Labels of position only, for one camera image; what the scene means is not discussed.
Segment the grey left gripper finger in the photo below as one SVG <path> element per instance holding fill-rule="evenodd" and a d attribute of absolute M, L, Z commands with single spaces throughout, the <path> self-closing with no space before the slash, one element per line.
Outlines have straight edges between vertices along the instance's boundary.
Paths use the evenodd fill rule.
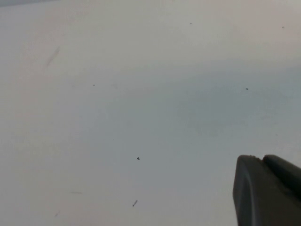
<path fill-rule="evenodd" d="M 241 155 L 233 201 L 239 226 L 299 226 L 301 169 L 276 155 Z"/>

